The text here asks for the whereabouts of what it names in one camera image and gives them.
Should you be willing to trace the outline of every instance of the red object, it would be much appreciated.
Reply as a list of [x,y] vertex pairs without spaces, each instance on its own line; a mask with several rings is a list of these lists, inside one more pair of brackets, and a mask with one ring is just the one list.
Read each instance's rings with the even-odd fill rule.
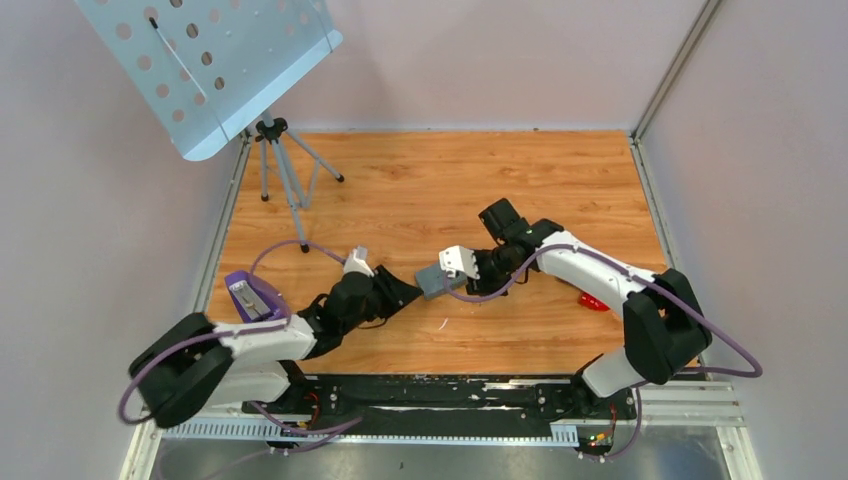
[[586,292],[583,292],[583,294],[580,295],[580,305],[583,305],[584,307],[592,310],[597,310],[599,312],[606,312],[607,310],[609,310],[608,306],[604,305],[603,303],[601,303],[600,300],[589,295]]

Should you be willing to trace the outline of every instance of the floor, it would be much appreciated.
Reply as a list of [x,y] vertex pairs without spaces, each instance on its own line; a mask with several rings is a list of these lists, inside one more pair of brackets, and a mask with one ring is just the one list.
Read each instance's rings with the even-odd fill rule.
[[[627,439],[631,431],[619,426],[616,437]],[[268,450],[261,442],[182,439],[165,440],[162,448],[161,473],[168,480],[201,478]],[[244,478],[729,480],[731,476],[715,428],[654,427],[642,432],[629,454],[604,464],[580,460],[570,448],[336,443],[309,455],[266,455],[215,476],[215,480]]]
[[[451,245],[494,246],[477,214],[508,198],[531,223],[565,226],[622,261],[663,270],[663,255],[622,132],[351,133],[304,139],[347,181],[322,171],[313,205],[302,212],[307,236],[342,256],[357,245],[368,261],[414,283],[414,274]],[[287,143],[301,181],[311,160]],[[223,277],[247,269],[268,245],[296,238],[279,180],[260,201],[259,149],[247,166],[208,309],[238,322]],[[341,268],[297,246],[268,255],[257,274],[306,307],[339,280]],[[377,329],[356,330],[341,347],[301,362],[324,373],[573,372],[622,344],[609,312],[578,305],[575,288],[531,274],[527,285],[482,305],[444,296],[417,300]]]

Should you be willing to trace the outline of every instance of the white wall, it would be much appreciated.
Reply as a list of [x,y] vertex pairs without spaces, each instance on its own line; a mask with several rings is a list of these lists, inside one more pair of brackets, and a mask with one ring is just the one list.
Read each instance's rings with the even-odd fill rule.
[[725,2],[646,141],[682,269],[764,365],[734,383],[770,480],[848,469],[846,27],[845,2]]
[[116,478],[129,362],[186,313],[235,152],[181,160],[73,2],[0,16],[0,478]]
[[345,41],[278,104],[308,128],[632,128],[703,0],[327,0]]

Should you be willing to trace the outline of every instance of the wooden surface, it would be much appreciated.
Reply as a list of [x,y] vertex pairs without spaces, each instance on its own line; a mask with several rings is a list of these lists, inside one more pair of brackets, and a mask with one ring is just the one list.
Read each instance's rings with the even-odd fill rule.
[[[303,137],[347,179],[339,184],[321,171],[313,204],[301,212],[308,238],[342,256],[365,245],[372,267],[383,264],[408,283],[446,247],[492,248],[477,214],[501,197],[530,223],[550,218],[622,261],[663,268],[623,133]],[[287,146],[308,183],[311,160]],[[249,268],[268,245],[296,238],[280,181],[269,178],[271,200],[263,203],[254,148],[209,307],[213,321],[239,321],[224,275]],[[329,291],[341,266],[315,250],[304,255],[295,245],[265,257],[257,274],[297,311]],[[579,306],[578,296],[575,288],[533,272],[527,285],[483,305],[449,296],[419,299],[385,327],[356,330],[341,347],[301,367],[325,373],[573,372],[622,344],[619,320]]]

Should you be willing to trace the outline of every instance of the white perforated panel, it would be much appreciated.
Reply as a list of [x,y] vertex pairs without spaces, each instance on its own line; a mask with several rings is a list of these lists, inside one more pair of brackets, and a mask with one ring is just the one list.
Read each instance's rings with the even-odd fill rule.
[[[281,435],[280,428],[264,418],[203,418],[191,420],[166,430],[163,438],[207,439],[207,440],[264,440],[264,441],[315,441],[324,435],[312,435],[310,439]],[[550,437],[445,437],[412,435],[341,435],[339,443],[383,443],[410,445],[513,445],[527,447],[576,447],[579,445],[577,427],[552,424]]]
[[214,155],[342,41],[324,0],[76,2],[188,160]]

